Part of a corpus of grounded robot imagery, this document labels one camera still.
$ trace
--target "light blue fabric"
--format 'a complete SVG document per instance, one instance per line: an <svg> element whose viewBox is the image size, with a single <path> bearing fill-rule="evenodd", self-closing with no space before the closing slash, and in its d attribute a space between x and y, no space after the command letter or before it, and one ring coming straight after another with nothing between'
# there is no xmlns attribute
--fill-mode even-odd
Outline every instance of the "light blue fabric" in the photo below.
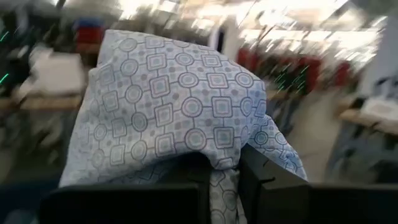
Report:
<svg viewBox="0 0 398 224"><path fill-rule="evenodd" d="M240 206L233 168L246 143L306 178L297 153L266 115L262 80L208 47L108 30L60 186L152 184L173 158L201 152L215 168L211 220L231 223Z"/></svg>

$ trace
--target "geometric pattern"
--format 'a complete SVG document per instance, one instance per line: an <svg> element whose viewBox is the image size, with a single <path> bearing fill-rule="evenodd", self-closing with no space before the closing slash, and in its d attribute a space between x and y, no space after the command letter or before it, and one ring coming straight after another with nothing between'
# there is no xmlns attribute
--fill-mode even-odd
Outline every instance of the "geometric pattern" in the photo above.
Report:
<svg viewBox="0 0 398 224"><path fill-rule="evenodd" d="M171 167L164 166L170 158L200 152L215 169L213 223L236 223L234 168L246 143L305 178L297 153L266 115L264 82L217 51L107 30L98 60L89 72L60 186L153 184Z"/></svg>

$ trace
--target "green light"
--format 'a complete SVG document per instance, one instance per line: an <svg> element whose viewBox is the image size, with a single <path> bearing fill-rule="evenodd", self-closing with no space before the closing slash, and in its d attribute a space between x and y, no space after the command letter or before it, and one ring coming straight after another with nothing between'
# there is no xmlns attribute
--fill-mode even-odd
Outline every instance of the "green light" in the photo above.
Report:
<svg viewBox="0 0 398 224"><path fill-rule="evenodd" d="M1 37L0 42L2 42L2 40L7 36L8 31Z"/></svg>
<svg viewBox="0 0 398 224"><path fill-rule="evenodd" d="M3 76L3 77L1 78L0 84L2 83L2 81L3 81L7 76L8 76L8 73L7 73L5 76Z"/></svg>

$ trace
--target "patterned cloth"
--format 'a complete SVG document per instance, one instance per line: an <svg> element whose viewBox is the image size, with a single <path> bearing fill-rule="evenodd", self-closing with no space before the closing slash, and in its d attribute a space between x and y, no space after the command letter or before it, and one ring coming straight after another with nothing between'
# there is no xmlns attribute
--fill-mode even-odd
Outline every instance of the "patterned cloth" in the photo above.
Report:
<svg viewBox="0 0 398 224"><path fill-rule="evenodd" d="M264 82L213 49L108 30L89 76L60 186L153 184L177 156L201 152L215 168L210 208L219 224L244 223L234 168L246 143L306 178L266 115Z"/></svg>

